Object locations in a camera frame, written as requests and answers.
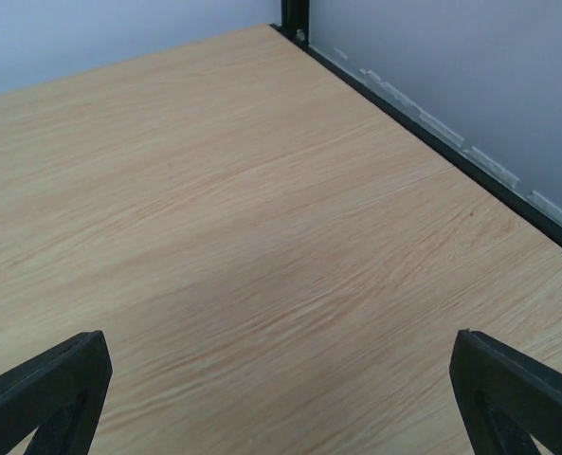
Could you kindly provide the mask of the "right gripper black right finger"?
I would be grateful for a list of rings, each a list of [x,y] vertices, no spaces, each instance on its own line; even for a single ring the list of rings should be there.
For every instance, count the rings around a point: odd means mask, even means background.
[[[460,330],[449,374],[476,454],[562,454],[562,373],[481,331]]]

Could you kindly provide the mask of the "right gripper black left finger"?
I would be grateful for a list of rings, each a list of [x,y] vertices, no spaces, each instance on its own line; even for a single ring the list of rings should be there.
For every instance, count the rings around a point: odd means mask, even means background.
[[[0,454],[86,454],[113,373],[101,331],[78,333],[0,374]]]

